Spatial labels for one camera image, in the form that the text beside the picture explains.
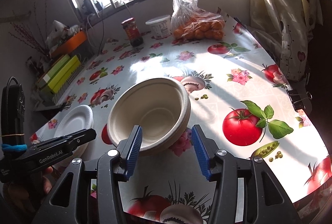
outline blue band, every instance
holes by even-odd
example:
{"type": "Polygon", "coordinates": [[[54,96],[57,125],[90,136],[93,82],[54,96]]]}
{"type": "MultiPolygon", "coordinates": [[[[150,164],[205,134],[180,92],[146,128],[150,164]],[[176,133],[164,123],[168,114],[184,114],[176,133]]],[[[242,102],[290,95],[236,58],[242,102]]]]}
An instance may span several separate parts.
{"type": "Polygon", "coordinates": [[[1,147],[3,152],[22,152],[28,149],[28,146],[26,144],[21,144],[21,145],[2,144],[1,147]]]}

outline metal screw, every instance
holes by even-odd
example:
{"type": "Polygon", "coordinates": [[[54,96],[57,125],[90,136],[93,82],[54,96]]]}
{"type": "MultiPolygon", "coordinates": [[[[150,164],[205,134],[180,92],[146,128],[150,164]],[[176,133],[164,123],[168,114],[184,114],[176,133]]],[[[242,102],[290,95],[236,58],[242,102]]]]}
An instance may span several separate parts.
{"type": "Polygon", "coordinates": [[[78,165],[78,164],[81,163],[81,161],[82,161],[82,159],[80,159],[80,158],[75,158],[75,159],[73,159],[71,162],[72,162],[74,165],[78,165]]]}
{"type": "Polygon", "coordinates": [[[224,149],[219,149],[219,150],[217,150],[217,154],[218,154],[218,155],[226,155],[226,154],[227,154],[227,151],[224,150],[224,149]]]}
{"type": "Polygon", "coordinates": [[[110,157],[115,157],[117,154],[118,154],[118,151],[116,149],[112,149],[112,150],[109,150],[107,152],[107,154],[110,156],[110,157]]]}
{"type": "Polygon", "coordinates": [[[255,161],[256,163],[262,163],[262,162],[263,162],[263,159],[262,159],[261,157],[259,157],[259,156],[256,156],[256,157],[254,157],[254,161],[255,161]]]}

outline binder clip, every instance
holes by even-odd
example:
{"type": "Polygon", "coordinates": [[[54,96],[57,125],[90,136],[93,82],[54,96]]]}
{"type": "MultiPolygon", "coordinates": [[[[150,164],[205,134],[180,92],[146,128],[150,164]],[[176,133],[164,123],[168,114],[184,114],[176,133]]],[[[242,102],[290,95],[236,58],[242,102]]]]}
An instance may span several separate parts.
{"type": "Polygon", "coordinates": [[[292,105],[293,105],[293,108],[295,111],[298,111],[298,110],[304,110],[305,109],[305,105],[303,104],[303,100],[305,99],[312,99],[312,95],[307,92],[307,97],[305,98],[301,98],[301,95],[302,94],[299,94],[298,91],[296,89],[294,90],[286,90],[287,91],[287,94],[290,98],[290,101],[292,102],[292,105]]]}

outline bag of oranges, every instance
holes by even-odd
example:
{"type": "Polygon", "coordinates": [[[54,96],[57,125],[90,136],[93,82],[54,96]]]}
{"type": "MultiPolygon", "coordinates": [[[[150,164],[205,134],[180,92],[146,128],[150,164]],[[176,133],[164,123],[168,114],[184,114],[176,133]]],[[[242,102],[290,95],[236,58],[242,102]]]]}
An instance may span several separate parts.
{"type": "Polygon", "coordinates": [[[173,0],[171,32],[176,39],[215,39],[224,36],[225,21],[219,14],[197,6],[198,0],[173,0]]]}

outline curtain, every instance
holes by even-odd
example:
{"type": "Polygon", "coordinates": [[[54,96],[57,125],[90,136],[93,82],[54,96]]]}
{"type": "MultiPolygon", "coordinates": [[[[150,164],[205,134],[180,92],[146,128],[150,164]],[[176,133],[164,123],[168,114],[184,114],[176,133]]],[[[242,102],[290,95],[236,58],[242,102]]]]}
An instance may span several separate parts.
{"type": "Polygon", "coordinates": [[[301,80],[312,30],[323,24],[319,0],[250,0],[250,16],[250,33],[288,80],[301,80]]]}

